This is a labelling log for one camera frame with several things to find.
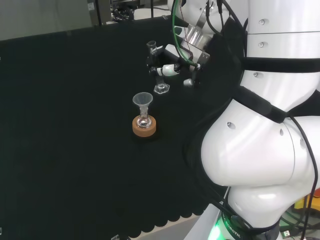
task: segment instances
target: black cloth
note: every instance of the black cloth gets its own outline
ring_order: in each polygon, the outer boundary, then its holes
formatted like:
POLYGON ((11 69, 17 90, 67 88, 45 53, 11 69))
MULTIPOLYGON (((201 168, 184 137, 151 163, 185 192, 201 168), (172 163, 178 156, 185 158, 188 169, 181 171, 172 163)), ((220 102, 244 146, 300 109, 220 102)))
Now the black cloth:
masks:
MULTIPOLYGON (((170 28, 154 18, 0 43, 1 239, 137 237, 203 212, 182 144, 241 70, 217 39, 200 87, 183 87, 187 72, 168 80, 149 108, 156 135, 135 137, 132 97, 155 86, 146 43, 172 43, 170 28)), ((229 43, 241 54, 239 38, 229 43)))

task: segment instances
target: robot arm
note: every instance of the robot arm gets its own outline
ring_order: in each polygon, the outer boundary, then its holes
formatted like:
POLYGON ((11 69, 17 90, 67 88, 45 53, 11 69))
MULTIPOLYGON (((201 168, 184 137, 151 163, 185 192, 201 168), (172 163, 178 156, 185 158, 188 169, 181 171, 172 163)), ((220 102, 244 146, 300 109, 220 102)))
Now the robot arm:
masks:
MULTIPOLYGON (((242 23, 248 15, 247 57, 284 62, 320 59, 320 1, 237 0, 229 3, 242 23)), ((219 31, 221 21, 216 6, 217 2, 213 1, 209 18, 219 31)), ((192 45, 195 56, 205 53, 206 44, 198 45, 201 37, 210 38, 213 34, 204 18, 205 9, 206 0, 187 0, 181 10, 176 11, 179 18, 189 23, 181 45, 192 45)), ((223 8, 222 14, 226 21, 229 13, 223 8)), ((320 69, 292 71, 245 70, 241 86, 289 112, 320 86, 320 69)), ((305 130, 319 168, 320 117, 297 117, 297 121, 305 130)), ((290 119, 276 123, 235 100, 206 133, 201 160, 214 183, 231 186, 229 205, 254 228, 275 225, 290 205, 311 192, 315 178, 304 138, 290 119)), ((224 238, 234 239, 230 234, 224 238)))

